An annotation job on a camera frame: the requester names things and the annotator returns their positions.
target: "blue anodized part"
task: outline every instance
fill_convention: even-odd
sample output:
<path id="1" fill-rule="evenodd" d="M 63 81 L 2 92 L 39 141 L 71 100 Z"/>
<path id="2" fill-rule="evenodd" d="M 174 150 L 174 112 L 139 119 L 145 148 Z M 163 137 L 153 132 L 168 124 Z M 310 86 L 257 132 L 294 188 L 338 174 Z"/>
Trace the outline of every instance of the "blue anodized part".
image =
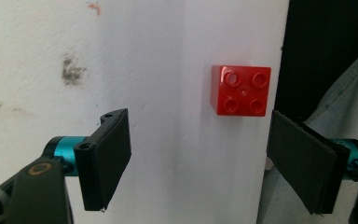
<path id="1" fill-rule="evenodd" d="M 71 163 L 74 167 L 74 171 L 70 174 L 65 174 L 66 176 L 78 176 L 74 147 L 77 143 L 83 142 L 85 138 L 84 136 L 65 136 L 57 144 L 54 157 L 63 157 L 66 162 Z"/>

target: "white board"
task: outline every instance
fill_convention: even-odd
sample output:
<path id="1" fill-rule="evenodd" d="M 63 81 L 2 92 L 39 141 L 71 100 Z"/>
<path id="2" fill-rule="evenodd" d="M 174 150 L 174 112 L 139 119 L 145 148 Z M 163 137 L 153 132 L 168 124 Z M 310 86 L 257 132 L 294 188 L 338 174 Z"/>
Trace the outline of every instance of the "white board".
<path id="1" fill-rule="evenodd" d="M 0 183 L 127 107 L 132 158 L 107 211 L 83 211 L 67 179 L 76 223 L 255 223 L 288 1 L 90 3 L 0 1 Z M 216 116 L 213 64 L 270 66 L 267 115 Z"/>

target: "gray cloth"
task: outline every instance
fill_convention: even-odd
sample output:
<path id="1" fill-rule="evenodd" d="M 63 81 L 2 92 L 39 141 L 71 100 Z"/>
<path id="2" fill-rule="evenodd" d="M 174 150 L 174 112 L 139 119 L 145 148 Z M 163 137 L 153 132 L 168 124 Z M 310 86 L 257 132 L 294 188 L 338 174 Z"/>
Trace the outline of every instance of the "gray cloth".
<path id="1" fill-rule="evenodd" d="M 358 60 L 325 94 L 306 124 L 326 138 L 358 139 Z M 333 214 L 310 215 L 295 191 L 273 168 L 264 177 L 257 223 L 348 223 L 357 194 L 358 183 L 344 180 Z"/>

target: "white surface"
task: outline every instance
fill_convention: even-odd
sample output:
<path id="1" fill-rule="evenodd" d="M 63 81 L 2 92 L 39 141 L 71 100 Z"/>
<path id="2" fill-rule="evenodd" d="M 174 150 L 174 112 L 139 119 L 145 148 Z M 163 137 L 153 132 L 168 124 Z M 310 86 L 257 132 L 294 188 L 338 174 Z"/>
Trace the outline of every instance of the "white surface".
<path id="1" fill-rule="evenodd" d="M 99 5 L 0 1 L 0 183 L 51 137 L 127 107 L 132 158 L 107 211 L 84 212 L 67 179 L 76 223 L 255 223 L 288 1 Z M 265 118 L 215 115 L 213 64 L 272 67 Z"/>

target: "red lego brick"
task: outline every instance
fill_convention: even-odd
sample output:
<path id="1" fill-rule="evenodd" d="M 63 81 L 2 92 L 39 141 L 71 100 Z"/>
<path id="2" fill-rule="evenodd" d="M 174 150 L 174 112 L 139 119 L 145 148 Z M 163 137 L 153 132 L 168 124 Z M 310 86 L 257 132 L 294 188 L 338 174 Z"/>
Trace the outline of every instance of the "red lego brick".
<path id="1" fill-rule="evenodd" d="M 218 115 L 266 116 L 271 68 L 213 67 L 211 104 Z"/>

